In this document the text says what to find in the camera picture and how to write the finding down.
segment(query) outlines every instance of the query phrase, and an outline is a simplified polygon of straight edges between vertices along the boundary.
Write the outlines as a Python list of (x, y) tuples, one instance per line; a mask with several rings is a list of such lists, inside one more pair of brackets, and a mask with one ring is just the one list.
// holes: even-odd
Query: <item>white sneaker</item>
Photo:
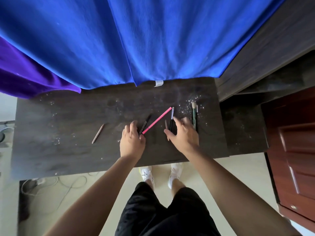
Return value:
[(169, 180), (167, 182), (170, 189), (172, 189), (172, 183), (174, 179), (178, 179), (181, 176), (181, 173), (183, 172), (183, 163), (172, 163), (171, 164), (171, 175), (169, 176)]
[(142, 176), (142, 180), (151, 180), (153, 185), (153, 175), (152, 175), (152, 166), (148, 167), (139, 167), (140, 175)]

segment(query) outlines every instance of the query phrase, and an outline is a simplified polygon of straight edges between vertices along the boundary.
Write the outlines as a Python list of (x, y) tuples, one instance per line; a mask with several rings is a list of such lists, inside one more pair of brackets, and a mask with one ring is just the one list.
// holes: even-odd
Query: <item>person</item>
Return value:
[[(164, 132), (201, 175), (236, 235), (300, 235), (290, 223), (257, 194), (199, 148), (199, 137), (188, 118), (177, 119), (177, 135)], [(99, 235), (117, 195), (146, 144), (138, 137), (136, 122), (125, 126), (120, 158), (56, 222), (46, 236)], [(182, 167), (172, 165), (168, 185), (173, 201), (162, 206), (153, 191), (151, 167), (140, 168), (140, 182), (128, 200), (116, 236), (220, 235), (198, 194), (179, 180)]]

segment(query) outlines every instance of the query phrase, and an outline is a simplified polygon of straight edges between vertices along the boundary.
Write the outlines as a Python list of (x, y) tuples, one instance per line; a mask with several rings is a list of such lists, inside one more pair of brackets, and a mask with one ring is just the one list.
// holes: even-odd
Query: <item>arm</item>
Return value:
[(175, 136), (166, 135), (194, 165), (222, 214), (237, 235), (300, 235), (285, 218), (229, 171), (199, 149), (198, 133), (189, 119), (178, 120)]
[(144, 136), (138, 137), (136, 122), (125, 126), (120, 140), (121, 157), (64, 213), (46, 236), (99, 235), (145, 144)]

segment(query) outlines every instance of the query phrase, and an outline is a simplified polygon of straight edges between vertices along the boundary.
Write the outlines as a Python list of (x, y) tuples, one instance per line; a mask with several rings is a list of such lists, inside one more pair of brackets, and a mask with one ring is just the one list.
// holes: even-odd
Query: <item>wooden door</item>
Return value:
[(280, 204), (315, 221), (315, 87), (262, 104)]

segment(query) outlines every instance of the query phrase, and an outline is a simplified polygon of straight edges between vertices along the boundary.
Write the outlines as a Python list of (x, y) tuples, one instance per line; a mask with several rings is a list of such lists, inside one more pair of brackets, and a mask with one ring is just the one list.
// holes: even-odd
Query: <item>pink pencil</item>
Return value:
[(159, 116), (150, 126), (148, 126), (147, 129), (145, 129), (142, 134), (145, 134), (151, 127), (153, 127), (154, 124), (156, 124), (161, 118), (164, 117), (165, 114), (167, 114), (169, 111), (172, 110), (172, 107), (169, 107), (168, 110), (166, 110), (161, 116)]

